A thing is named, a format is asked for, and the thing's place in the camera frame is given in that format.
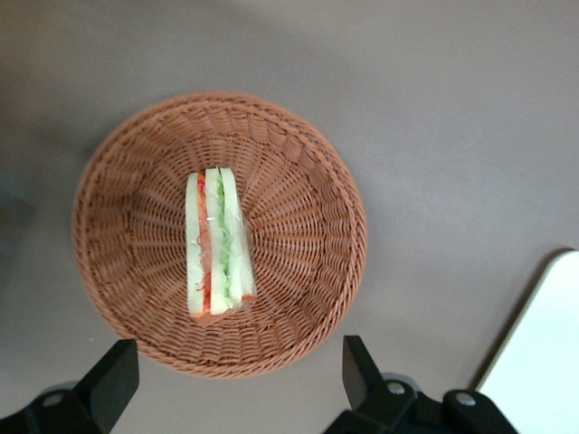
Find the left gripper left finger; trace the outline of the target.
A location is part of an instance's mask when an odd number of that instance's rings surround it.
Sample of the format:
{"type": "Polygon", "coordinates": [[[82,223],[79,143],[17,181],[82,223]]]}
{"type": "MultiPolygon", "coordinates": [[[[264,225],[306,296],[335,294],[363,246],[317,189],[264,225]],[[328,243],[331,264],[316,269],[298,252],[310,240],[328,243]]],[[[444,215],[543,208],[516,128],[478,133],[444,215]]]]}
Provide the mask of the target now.
{"type": "Polygon", "coordinates": [[[138,346],[118,340],[76,383],[58,385],[1,419],[3,433],[109,433],[138,389],[138,346]]]}

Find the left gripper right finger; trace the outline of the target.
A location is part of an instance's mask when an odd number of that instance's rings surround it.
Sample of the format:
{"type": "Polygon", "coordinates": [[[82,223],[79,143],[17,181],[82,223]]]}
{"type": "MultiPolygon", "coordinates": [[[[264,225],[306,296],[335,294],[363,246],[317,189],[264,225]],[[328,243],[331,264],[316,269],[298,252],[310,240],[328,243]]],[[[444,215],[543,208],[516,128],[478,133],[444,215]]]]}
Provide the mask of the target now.
{"type": "Polygon", "coordinates": [[[498,406],[471,390],[446,392],[441,401],[413,379],[381,373],[362,338],[346,335],[342,381],[350,404],[327,433],[515,433],[498,406]]]}

